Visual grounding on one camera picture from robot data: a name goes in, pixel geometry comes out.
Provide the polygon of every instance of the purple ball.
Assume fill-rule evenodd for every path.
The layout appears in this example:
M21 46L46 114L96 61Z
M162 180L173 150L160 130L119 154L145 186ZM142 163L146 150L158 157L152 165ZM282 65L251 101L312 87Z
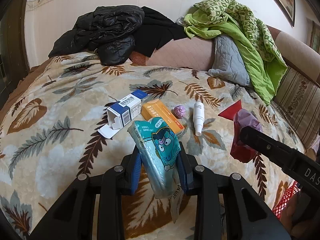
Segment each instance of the purple ball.
M174 113L178 117L178 119L182 119L186 115L186 108L184 106L176 106L174 108Z

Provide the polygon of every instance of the plastic bag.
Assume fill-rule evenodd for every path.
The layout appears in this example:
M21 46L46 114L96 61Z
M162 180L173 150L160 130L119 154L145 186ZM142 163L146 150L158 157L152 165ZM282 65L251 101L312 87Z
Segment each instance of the plastic bag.
M253 114L242 108L241 100L223 110L218 116L233 120L234 122L235 136L233 137L230 155L242 163L251 161L257 154L257 151L240 141L240 130L246 126L250 126L255 130L262 132L261 123L253 116Z
M233 122L235 136L233 137L230 155L242 163L248 163L255 157L257 151L240 141L240 130L246 126L250 126L255 130L262 132L262 125L250 112L245 109L241 109L236 113Z
M128 132L139 149L155 198L170 198L176 189L173 168L181 150L177 136L161 117L134 121Z

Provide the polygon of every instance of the gray pillow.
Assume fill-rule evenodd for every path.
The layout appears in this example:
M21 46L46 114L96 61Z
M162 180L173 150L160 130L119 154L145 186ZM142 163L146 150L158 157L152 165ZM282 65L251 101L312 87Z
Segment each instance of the gray pillow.
M252 87L249 75L239 50L231 37L226 34L217 36L215 60L208 72L212 77L219 77L241 86Z

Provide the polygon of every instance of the barcode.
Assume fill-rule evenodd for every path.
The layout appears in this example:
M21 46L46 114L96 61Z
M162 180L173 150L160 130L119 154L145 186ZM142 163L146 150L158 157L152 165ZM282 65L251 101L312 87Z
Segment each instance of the barcode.
M120 104L126 106L128 103L134 100L134 97L128 97L126 100L122 101Z
M126 112L123 113L122 118L123 118L123 126L125 126L127 123L130 122L129 110L127 110Z

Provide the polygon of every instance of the red plastic mesh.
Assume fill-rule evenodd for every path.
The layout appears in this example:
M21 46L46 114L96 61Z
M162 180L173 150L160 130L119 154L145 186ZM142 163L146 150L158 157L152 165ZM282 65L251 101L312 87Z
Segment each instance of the red plastic mesh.
M276 207L272 210L272 212L276 215L278 219L280 219L281 211L287 205L287 201L299 191L300 189L297 187L296 181L293 183L291 187L287 189L278 205L276 205Z

